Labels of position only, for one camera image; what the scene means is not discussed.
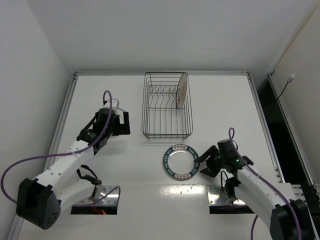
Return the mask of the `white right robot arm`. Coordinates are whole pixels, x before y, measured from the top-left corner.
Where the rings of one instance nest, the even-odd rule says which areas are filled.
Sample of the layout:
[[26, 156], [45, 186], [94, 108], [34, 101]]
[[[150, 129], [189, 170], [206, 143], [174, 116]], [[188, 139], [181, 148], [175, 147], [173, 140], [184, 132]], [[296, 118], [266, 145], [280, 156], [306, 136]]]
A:
[[230, 199], [240, 199], [268, 227], [273, 240], [314, 240], [312, 219], [306, 203], [285, 196], [263, 178], [254, 163], [241, 156], [231, 139], [221, 140], [211, 146], [196, 163], [206, 163], [201, 173], [216, 177], [226, 170], [232, 177], [224, 185]]

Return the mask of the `orange sunburst plate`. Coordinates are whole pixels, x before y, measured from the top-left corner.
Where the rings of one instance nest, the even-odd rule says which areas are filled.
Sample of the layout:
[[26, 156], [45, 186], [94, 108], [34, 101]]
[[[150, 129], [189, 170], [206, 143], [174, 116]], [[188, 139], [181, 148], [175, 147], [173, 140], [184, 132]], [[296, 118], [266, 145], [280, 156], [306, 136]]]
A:
[[188, 95], [189, 76], [184, 72], [178, 82], [176, 91], [176, 108], [181, 109]]

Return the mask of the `teal rimmed plate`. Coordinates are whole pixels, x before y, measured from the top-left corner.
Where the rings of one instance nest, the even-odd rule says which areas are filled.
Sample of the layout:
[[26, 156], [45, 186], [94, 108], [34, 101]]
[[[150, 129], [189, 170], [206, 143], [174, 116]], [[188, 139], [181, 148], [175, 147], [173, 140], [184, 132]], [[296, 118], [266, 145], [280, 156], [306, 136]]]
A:
[[189, 145], [176, 144], [166, 150], [162, 165], [169, 177], [176, 181], [187, 181], [200, 168], [198, 153]]

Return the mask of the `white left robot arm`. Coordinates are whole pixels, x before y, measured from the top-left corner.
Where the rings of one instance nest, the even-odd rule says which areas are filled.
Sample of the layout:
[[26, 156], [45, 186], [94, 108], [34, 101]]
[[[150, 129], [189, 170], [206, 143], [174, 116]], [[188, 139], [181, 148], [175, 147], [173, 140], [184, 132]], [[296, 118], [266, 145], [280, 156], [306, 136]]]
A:
[[18, 187], [16, 214], [43, 230], [51, 228], [61, 212], [77, 202], [96, 195], [102, 181], [84, 175], [67, 187], [66, 181], [83, 164], [101, 150], [110, 137], [129, 135], [129, 113], [123, 112], [123, 122], [117, 108], [103, 107], [80, 131], [69, 151], [34, 179], [25, 178]]

